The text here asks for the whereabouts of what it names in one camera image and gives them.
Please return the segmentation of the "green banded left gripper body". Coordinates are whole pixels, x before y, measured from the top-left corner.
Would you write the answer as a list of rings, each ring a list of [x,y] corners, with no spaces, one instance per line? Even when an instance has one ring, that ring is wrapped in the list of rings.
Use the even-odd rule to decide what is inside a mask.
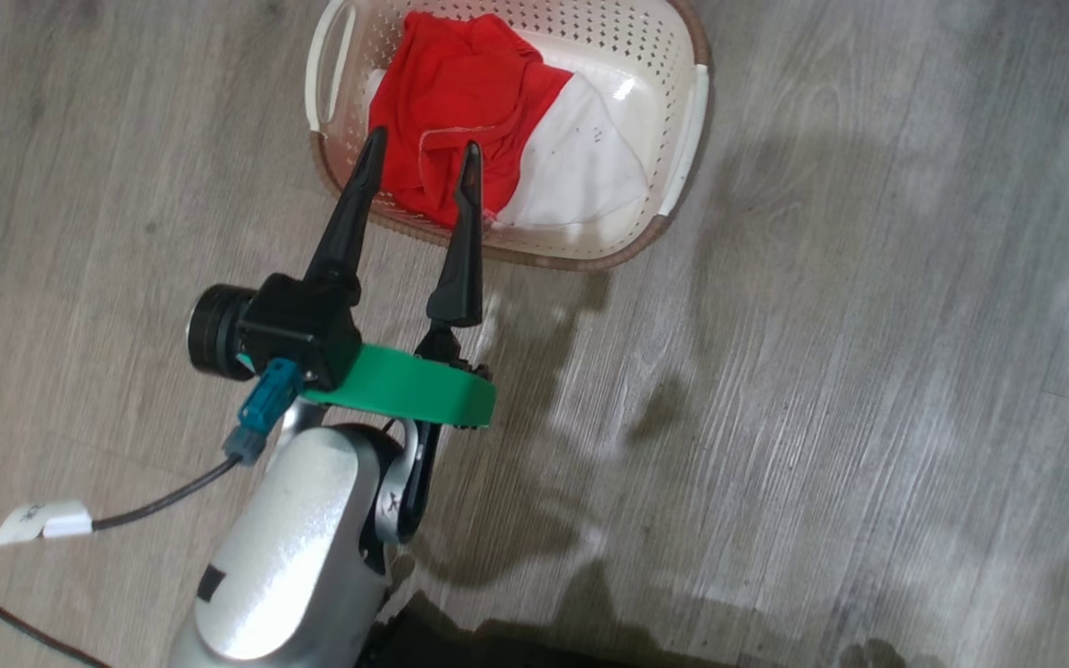
[[[332,368],[322,347],[298,353],[303,397],[317,405],[451,428],[487,428],[496,410],[492,380],[403,349],[340,345]]]

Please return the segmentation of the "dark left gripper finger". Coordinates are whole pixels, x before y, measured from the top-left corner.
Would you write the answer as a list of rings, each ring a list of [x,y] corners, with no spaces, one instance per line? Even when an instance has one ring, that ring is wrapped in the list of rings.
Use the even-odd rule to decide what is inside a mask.
[[[449,328],[474,328],[483,322],[483,156],[475,141],[464,147],[454,199],[458,224],[427,317]]]
[[[359,265],[365,233],[373,201],[379,195],[387,145],[389,131],[385,127],[369,133],[304,274],[306,283],[361,289]]]

